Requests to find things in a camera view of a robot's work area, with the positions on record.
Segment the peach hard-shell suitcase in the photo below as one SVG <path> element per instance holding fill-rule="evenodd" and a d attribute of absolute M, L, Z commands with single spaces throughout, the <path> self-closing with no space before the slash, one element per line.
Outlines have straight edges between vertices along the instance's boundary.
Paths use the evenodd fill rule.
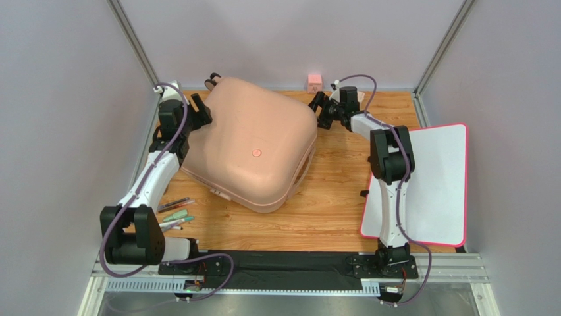
<path fill-rule="evenodd" d="M 212 123 L 189 136 L 181 170 L 259 213 L 278 209 L 306 175 L 317 119 L 302 102 L 237 78 L 213 79 Z"/>

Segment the green marker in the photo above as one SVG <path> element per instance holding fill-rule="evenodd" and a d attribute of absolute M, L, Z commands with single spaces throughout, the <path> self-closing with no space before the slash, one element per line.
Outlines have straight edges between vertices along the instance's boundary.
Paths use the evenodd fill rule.
<path fill-rule="evenodd" d="M 186 209 L 182 209 L 179 212 L 175 212 L 172 215 L 169 215 L 168 217 L 164 218 L 164 223 L 165 222 L 170 222 L 170 221 L 175 221 L 177 219 L 182 219 L 184 217 L 187 217 L 187 215 L 189 215 L 189 212 L 187 212 Z"/>

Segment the pink cube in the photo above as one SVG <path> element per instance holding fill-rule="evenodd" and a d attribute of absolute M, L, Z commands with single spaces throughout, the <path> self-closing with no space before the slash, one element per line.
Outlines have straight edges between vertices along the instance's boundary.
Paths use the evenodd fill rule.
<path fill-rule="evenodd" d="M 323 83 L 321 81 L 320 74 L 309 74 L 307 76 L 307 92 L 310 94 L 316 94 L 318 91 L 323 89 Z"/>

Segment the wall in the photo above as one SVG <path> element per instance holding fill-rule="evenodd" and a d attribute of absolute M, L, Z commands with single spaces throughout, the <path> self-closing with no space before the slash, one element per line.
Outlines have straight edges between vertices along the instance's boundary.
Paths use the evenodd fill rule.
<path fill-rule="evenodd" d="M 161 80 L 203 87 L 211 72 L 302 89 L 371 74 L 413 88 L 462 0 L 122 0 Z M 357 81 L 371 87 L 371 82 Z"/>
<path fill-rule="evenodd" d="M 558 315 L 559 1 L 478 1 L 423 96 L 470 127 L 467 244 L 503 315 Z"/>
<path fill-rule="evenodd" d="M 2 315 L 76 315 L 156 98 L 105 1 L 0 10 Z"/>

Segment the wooden tabletop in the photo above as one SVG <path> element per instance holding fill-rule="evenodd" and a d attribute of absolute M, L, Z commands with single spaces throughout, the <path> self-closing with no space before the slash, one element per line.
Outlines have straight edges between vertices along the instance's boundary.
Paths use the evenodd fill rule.
<path fill-rule="evenodd" d="M 187 96 L 193 93 L 204 100 L 209 91 L 185 92 Z M 305 104 L 313 99 L 302 91 L 281 93 Z M 366 93 L 362 107 L 369 97 Z M 369 111 L 387 123 L 419 128 L 408 92 L 377 92 Z M 196 200 L 188 206 L 195 219 L 182 224 L 183 230 L 165 235 L 197 238 L 199 249 L 207 250 L 375 251 L 377 241 L 359 233 L 365 202 L 360 191 L 367 189 L 371 174 L 369 150 L 367 140 L 339 122 L 333 122 L 330 130 L 318 129 L 315 155 L 297 193 L 269 214 L 228 202 L 180 171 L 161 204 L 189 196 Z M 159 214 L 159 222 L 174 211 Z M 431 249 L 455 252 L 452 247 Z M 412 245 L 412 252 L 423 249 Z"/>

